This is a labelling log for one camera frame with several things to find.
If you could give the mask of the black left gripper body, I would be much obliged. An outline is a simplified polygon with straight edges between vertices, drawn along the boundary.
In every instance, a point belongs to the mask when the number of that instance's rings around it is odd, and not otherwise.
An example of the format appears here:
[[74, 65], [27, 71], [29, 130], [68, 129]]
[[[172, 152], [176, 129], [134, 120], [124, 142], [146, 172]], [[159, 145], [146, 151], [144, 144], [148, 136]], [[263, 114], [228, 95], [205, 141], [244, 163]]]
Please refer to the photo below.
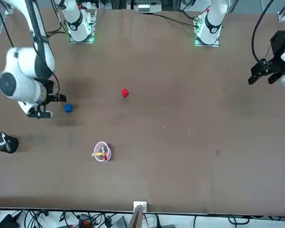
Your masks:
[[281, 59], [281, 55], [285, 52], [285, 30], [277, 31], [270, 39], [273, 57], [270, 60], [261, 59], [264, 65], [262, 74], [285, 73], [285, 62]]

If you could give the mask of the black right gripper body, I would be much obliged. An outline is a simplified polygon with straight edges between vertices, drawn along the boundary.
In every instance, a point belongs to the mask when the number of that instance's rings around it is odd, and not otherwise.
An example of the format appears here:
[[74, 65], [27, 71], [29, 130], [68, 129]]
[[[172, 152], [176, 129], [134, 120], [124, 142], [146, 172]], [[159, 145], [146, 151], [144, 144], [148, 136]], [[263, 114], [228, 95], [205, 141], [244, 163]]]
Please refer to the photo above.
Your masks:
[[52, 80], [46, 80], [43, 86], [46, 89], [46, 99], [44, 104], [47, 105], [50, 102], [54, 102], [56, 100], [56, 94], [53, 92], [54, 82]]

